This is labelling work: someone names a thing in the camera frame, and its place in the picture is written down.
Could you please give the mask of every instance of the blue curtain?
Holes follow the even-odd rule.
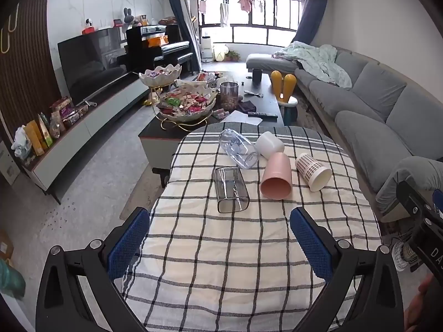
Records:
[[[322,22],[328,0],[305,0],[303,15],[294,41],[310,44]]]
[[[187,9],[187,0],[169,0],[171,4],[172,12],[176,17],[177,24],[180,28],[180,33],[185,41],[189,41],[191,51],[194,53],[192,56],[192,70],[200,71],[202,69],[200,62],[200,50],[197,42],[197,38],[194,33],[194,28],[192,22],[190,21],[190,16],[185,16],[184,13],[188,11],[183,11],[183,8]]]

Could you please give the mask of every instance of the black cup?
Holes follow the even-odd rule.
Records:
[[[254,85],[259,85],[261,83],[261,74],[263,70],[260,68],[253,68],[252,70],[252,83]]]

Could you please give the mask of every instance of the remote control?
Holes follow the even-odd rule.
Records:
[[[264,112],[248,112],[249,117],[273,117],[277,118],[276,114],[265,114]]]

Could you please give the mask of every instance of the glass container of nuts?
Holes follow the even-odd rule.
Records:
[[[220,102],[221,108],[225,111],[232,112],[238,106],[238,83],[223,82],[220,85]]]

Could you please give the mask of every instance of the transparent plastic bottle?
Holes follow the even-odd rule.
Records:
[[[25,295],[26,283],[23,276],[15,268],[6,264],[0,258],[0,289],[2,291],[10,291],[16,297]]]
[[[257,163],[259,154],[254,144],[237,131],[223,130],[218,142],[240,168],[249,169]]]

